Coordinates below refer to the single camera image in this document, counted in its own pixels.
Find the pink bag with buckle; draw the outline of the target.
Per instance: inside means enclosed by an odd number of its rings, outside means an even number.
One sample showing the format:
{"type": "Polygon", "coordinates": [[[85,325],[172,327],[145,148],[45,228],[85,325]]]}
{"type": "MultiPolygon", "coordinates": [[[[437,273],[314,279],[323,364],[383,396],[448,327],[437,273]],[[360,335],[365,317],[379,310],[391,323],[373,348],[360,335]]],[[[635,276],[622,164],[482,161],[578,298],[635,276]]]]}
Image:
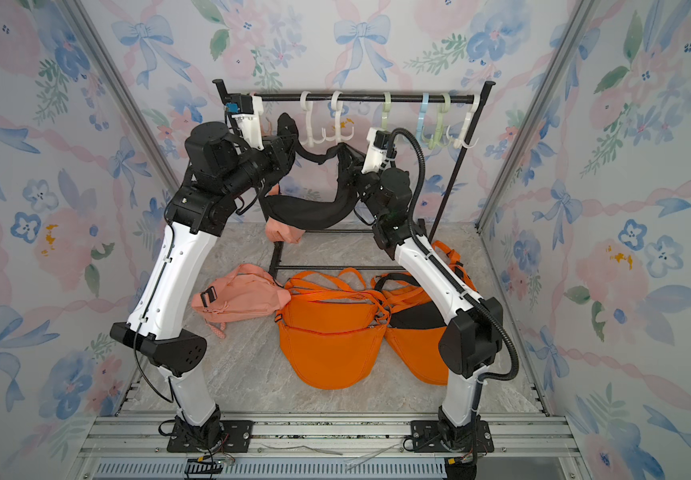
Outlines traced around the pink bag with buckle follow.
{"type": "Polygon", "coordinates": [[[215,336],[225,339],[229,323],[275,314],[291,300],[291,293],[265,269],[241,264],[196,293],[191,306],[215,336]]]}

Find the orange bag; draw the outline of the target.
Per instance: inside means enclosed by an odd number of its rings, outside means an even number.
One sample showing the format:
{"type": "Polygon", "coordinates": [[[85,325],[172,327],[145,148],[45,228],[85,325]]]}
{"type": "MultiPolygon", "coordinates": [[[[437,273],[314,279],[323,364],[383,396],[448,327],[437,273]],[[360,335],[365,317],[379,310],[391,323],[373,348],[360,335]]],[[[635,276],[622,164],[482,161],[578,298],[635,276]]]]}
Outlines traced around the orange bag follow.
{"type": "Polygon", "coordinates": [[[361,272],[345,268],[338,275],[317,271],[303,271],[291,277],[284,285],[293,297],[309,301],[345,300],[347,303],[361,303],[373,306],[373,322],[387,324],[391,319],[391,308],[383,293],[369,287],[361,272]]]}
{"type": "Polygon", "coordinates": [[[371,373],[389,327],[389,322],[373,322],[374,313],[367,304],[292,295],[275,318],[281,350],[305,384],[349,388],[371,373]]]}
{"type": "MultiPolygon", "coordinates": [[[[429,245],[423,237],[417,241],[409,238],[397,248],[397,262],[403,267],[400,272],[413,276],[431,297],[445,324],[459,310],[471,308],[469,302],[463,299],[465,294],[479,298],[461,264],[461,256],[439,241],[429,245]]],[[[433,385],[445,385],[449,367],[439,354],[439,342],[446,329],[447,326],[431,330],[397,329],[391,327],[390,319],[385,339],[417,379],[433,385]]]]}

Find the black strap bag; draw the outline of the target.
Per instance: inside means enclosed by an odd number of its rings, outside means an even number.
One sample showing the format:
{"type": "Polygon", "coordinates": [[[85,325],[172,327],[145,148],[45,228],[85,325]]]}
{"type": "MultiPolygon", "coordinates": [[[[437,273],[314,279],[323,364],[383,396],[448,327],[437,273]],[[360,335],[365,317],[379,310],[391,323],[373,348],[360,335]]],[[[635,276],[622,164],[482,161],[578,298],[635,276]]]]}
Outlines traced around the black strap bag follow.
{"type": "Polygon", "coordinates": [[[413,276],[391,272],[375,276],[371,286],[381,292],[391,310],[391,327],[409,330],[431,330],[447,326],[431,297],[413,276]]]}

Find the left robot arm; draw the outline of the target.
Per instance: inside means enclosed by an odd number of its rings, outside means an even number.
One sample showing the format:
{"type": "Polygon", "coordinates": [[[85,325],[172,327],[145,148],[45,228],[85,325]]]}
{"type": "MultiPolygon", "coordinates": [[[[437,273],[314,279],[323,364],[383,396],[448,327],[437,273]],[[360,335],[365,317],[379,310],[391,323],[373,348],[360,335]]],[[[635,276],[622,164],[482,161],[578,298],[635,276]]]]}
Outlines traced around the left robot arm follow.
{"type": "Polygon", "coordinates": [[[189,164],[166,206],[165,237],[150,280],[133,313],[110,332],[162,374],[164,397],[178,408],[175,440],[203,452],[215,452],[227,436],[202,368],[208,342],[183,328],[184,315],[207,255],[239,209],[238,199],[289,173],[298,140],[299,130],[287,115],[277,134],[257,140],[224,122],[192,130],[185,142],[189,164]]]}

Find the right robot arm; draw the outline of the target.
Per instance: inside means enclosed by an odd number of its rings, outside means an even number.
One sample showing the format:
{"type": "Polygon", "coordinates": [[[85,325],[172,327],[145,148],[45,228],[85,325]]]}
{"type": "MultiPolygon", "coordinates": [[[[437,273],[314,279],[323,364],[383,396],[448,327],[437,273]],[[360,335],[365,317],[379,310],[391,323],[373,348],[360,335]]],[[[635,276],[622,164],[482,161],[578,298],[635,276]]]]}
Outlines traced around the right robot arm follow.
{"type": "Polygon", "coordinates": [[[475,454],[483,382],[505,339],[503,321],[493,315],[495,301],[483,299],[455,274],[413,222],[407,172],[365,172],[365,154],[351,147],[344,159],[345,178],[373,216],[375,244],[419,283],[445,321],[439,355],[449,375],[435,440],[451,452],[475,454]]]}

